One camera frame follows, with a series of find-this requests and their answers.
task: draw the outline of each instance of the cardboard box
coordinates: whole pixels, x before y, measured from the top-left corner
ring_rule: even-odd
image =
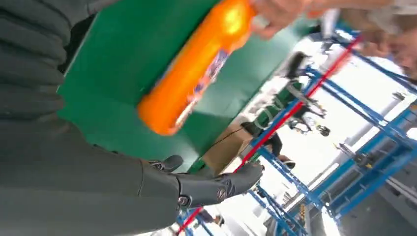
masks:
[[[232,123],[216,139],[215,143],[219,143],[212,146],[202,159],[218,175],[245,149],[252,138],[240,124]]]

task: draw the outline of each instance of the green table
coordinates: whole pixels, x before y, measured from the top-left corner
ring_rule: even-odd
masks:
[[[138,120],[135,106],[216,2],[123,0],[101,12],[59,89],[66,100],[60,115],[91,143],[146,160],[179,154],[186,171],[311,25],[299,19],[269,42],[251,38],[227,61],[178,134],[154,134]]]

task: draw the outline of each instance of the red bar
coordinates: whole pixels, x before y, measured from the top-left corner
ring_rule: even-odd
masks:
[[[352,52],[353,47],[356,46],[361,41],[360,37],[357,37],[345,50],[345,52],[334,62],[334,64],[329,68],[329,70],[320,78],[318,83],[313,87],[313,89],[306,95],[307,98],[312,96],[317,89],[323,84],[323,82],[332,75],[332,73],[339,68],[339,66],[343,63],[343,61],[348,57],[348,55]],[[245,163],[255,154],[255,152],[259,149],[259,147],[264,144],[268,138],[279,128],[282,126],[282,124],[285,123],[290,117],[292,117],[299,109],[302,107],[302,102],[298,102],[296,106],[289,111],[283,118],[280,120],[255,146],[251,149],[251,151],[243,158],[242,164],[234,171],[234,173],[240,169],[242,166],[245,165]],[[191,222],[193,222],[196,215],[201,211],[201,208],[198,208],[195,210],[188,218],[187,220],[181,225],[179,228],[177,235],[179,235]]]

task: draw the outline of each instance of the blue metal frame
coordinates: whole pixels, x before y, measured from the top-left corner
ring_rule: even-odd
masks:
[[[200,216],[197,215],[196,216],[196,220],[201,225],[201,227],[203,227],[203,229],[206,231],[206,233],[209,236],[214,236],[214,234],[210,231],[210,229],[207,228],[207,225],[204,223],[204,220]]]
[[[184,224],[184,219],[180,215],[177,217],[177,223],[179,225]],[[193,236],[193,231],[189,227],[185,227],[184,232],[186,236]]]
[[[290,236],[297,236],[297,234],[291,230],[290,226],[288,226],[287,222],[283,217],[281,217],[276,212],[272,211],[264,201],[252,190],[249,190],[249,194],[263,207],[265,208],[268,213],[276,220],[279,226],[282,227],[283,230],[285,230]]]
[[[358,36],[358,32],[349,29],[343,24],[337,25],[338,30],[343,30],[349,33],[353,37]],[[340,44],[346,47],[348,44],[345,42],[340,42],[338,37],[333,37],[332,40],[334,43]],[[358,56],[364,62],[368,63],[370,66],[376,68],[382,73],[386,74],[402,86],[404,86],[409,91],[417,94],[417,89],[411,86],[407,80],[408,78],[388,71],[381,66],[377,65],[372,60],[365,58],[359,55],[357,52],[353,52],[354,55]],[[303,90],[304,94],[307,94],[313,86],[317,83],[318,79],[322,76],[320,72],[307,67],[304,73],[310,77],[310,81],[307,84],[306,88]],[[339,166],[332,174],[330,174],[321,184],[319,184],[315,189],[309,190],[309,188],[303,184],[291,171],[276,157],[271,154],[264,147],[261,147],[257,152],[263,156],[285,179],[289,182],[294,183],[297,189],[305,195],[305,197],[318,209],[326,209],[330,216],[333,216],[336,220],[340,219],[343,215],[352,210],[360,201],[372,194],[385,180],[392,174],[396,173],[402,169],[408,162],[417,156],[417,142],[408,138],[406,133],[399,127],[402,124],[407,116],[416,114],[410,109],[403,111],[397,118],[391,122],[387,122],[384,117],[380,114],[366,106],[364,103],[356,99],[354,96],[345,91],[342,87],[336,84],[333,81],[326,80],[322,85],[322,89],[328,92],[337,100],[341,101],[347,107],[352,109],[355,113],[359,114],[366,121],[370,122],[374,126],[380,129],[380,132],[377,133],[371,140],[369,140],[362,148],[360,148],[356,154],[367,154],[372,151],[378,144],[383,140],[390,138],[397,143],[397,147],[391,153],[387,154],[385,157],[379,159],[379,161],[373,165],[371,168],[362,169],[362,175],[356,179],[350,186],[346,188],[338,196],[331,201],[329,204],[324,204],[321,201],[321,195],[325,193],[332,185],[334,185],[343,175],[351,171],[352,168],[356,166],[354,160],[349,159],[347,162]],[[272,125],[266,129],[265,132],[258,138],[255,138],[251,141],[251,145],[254,146],[257,142],[264,138],[264,136],[272,130],[276,124],[278,124],[282,118],[290,112],[299,102],[298,99],[295,99],[287,108],[281,111]],[[249,193],[260,203],[260,205],[268,210],[268,212],[274,217],[278,222],[278,225],[281,229],[287,231],[289,235],[296,235],[295,232],[291,231],[287,220],[291,221],[294,225],[294,222],[297,222],[294,217],[297,215],[296,210],[292,210],[291,213],[286,213],[280,205],[278,205],[261,187],[258,188],[268,200],[268,203],[278,215],[273,212],[254,192],[249,191]],[[298,233],[306,234],[305,230],[301,230]]]

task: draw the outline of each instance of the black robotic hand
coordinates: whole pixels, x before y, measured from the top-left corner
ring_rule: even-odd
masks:
[[[252,188],[261,178],[263,167],[248,163],[236,173],[216,178],[204,178],[187,174],[176,175],[179,186],[180,207],[195,208],[217,204]]]

